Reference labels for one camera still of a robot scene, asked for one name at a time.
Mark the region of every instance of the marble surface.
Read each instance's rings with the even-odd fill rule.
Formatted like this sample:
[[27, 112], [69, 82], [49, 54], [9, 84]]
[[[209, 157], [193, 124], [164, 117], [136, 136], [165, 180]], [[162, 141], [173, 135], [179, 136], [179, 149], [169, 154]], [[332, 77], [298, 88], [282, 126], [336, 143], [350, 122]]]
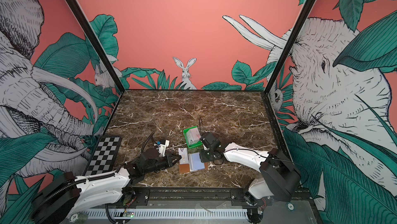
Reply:
[[[106, 131], [123, 137], [116, 167], [139, 155], [142, 143], [154, 134], [168, 139], [167, 151], [178, 154], [187, 147], [183, 129], [198, 126], [220, 140], [256, 150], [277, 147], [259, 92], [126, 91]], [[188, 153], [199, 149], [188, 149]], [[179, 174], [179, 164], [149, 173], [136, 186], [152, 187], [245, 187], [259, 172], [238, 163], [210, 162], [208, 170]]]

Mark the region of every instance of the rabbit ear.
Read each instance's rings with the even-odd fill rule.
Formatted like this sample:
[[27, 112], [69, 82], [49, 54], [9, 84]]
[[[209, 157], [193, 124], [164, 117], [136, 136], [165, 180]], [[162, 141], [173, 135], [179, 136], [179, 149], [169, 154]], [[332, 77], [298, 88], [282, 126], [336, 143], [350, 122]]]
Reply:
[[95, 73], [96, 73], [96, 74], [99, 74], [99, 67], [98, 67], [98, 65], [95, 66]]
[[189, 59], [189, 62], [187, 63], [186, 68], [191, 67], [196, 62], [196, 60], [197, 60], [196, 58]]
[[174, 59], [176, 65], [177, 65], [179, 68], [182, 68], [182, 69], [184, 68], [183, 63], [182, 63], [182, 61], [179, 60], [179, 58], [175, 58], [175, 57], [172, 57], [172, 58]]

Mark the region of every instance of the checkerboard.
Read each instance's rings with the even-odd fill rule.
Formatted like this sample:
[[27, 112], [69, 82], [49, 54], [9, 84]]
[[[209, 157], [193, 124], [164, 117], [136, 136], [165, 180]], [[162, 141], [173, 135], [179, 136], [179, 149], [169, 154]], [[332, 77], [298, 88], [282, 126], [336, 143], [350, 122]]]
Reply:
[[94, 155], [91, 157], [85, 176], [112, 171], [121, 142], [121, 137], [102, 136], [99, 139]]

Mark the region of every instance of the brown marble tabletop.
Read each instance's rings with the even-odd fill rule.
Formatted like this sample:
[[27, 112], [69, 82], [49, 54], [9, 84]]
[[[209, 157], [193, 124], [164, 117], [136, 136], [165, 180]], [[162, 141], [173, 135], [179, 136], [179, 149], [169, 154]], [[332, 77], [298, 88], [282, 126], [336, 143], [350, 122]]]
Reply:
[[[219, 140], [228, 140], [260, 151], [277, 147], [259, 92], [126, 91], [109, 124], [107, 135], [123, 137], [116, 165], [139, 155], [151, 132], [155, 141], [167, 139], [167, 151], [178, 154], [187, 147], [183, 129], [198, 126]], [[189, 149], [188, 153], [199, 149]], [[136, 186], [152, 187], [245, 187], [259, 172], [238, 163], [209, 163], [208, 170], [179, 174], [179, 164], [149, 173]]]

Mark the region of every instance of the green basket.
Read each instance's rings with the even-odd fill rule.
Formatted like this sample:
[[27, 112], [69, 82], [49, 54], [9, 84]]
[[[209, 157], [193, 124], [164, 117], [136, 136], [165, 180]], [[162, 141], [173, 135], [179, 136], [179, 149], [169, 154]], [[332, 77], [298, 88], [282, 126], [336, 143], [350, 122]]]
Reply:
[[183, 130], [183, 135], [185, 136], [186, 145], [187, 145], [187, 147], [189, 147], [189, 148], [195, 148], [195, 147], [199, 147], [199, 146], [202, 145], [202, 142], [201, 142], [201, 141], [198, 141], [197, 143], [194, 143], [193, 145], [189, 145], [189, 142], [187, 142], [187, 137], [186, 137], [187, 131], [189, 131], [190, 129], [195, 128], [195, 127], [197, 127], [197, 126], [189, 127], [189, 128], [186, 128], [186, 129]]

